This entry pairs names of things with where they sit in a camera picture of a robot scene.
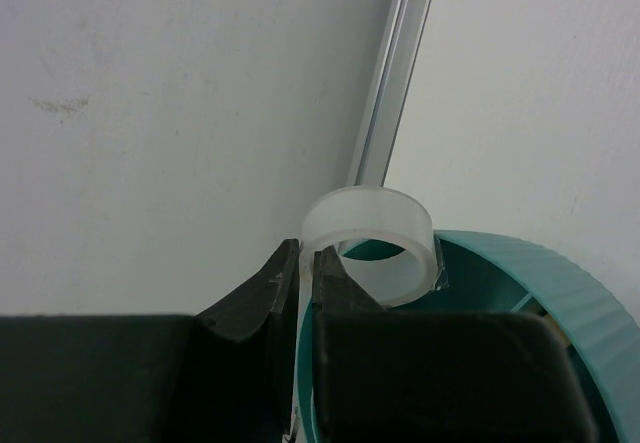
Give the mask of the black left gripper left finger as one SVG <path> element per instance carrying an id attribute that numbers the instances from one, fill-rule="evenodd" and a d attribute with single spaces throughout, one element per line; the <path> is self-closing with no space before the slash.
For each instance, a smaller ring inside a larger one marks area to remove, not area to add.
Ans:
<path id="1" fill-rule="evenodd" d="M 196 315 L 5 316 L 5 442 L 279 442 L 291 428 L 299 243 Z"/>

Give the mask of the clear tape roll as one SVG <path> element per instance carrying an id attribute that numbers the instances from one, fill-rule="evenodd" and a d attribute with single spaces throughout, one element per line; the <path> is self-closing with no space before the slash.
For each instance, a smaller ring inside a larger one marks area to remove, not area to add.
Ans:
<path id="1" fill-rule="evenodd" d="M 320 198 L 302 224 L 301 293 L 311 295 L 313 258 L 335 249 L 347 275 L 383 306 L 434 290 L 441 273 L 432 219 L 414 198 L 377 186 L 352 186 Z"/>

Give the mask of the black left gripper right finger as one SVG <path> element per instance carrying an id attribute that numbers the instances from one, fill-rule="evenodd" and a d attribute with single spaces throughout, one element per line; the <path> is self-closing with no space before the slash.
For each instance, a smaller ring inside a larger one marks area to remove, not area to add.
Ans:
<path id="1" fill-rule="evenodd" d="M 324 442 L 594 442 L 566 352 L 522 313 L 387 310 L 333 249 L 312 273 L 312 376 Z"/>

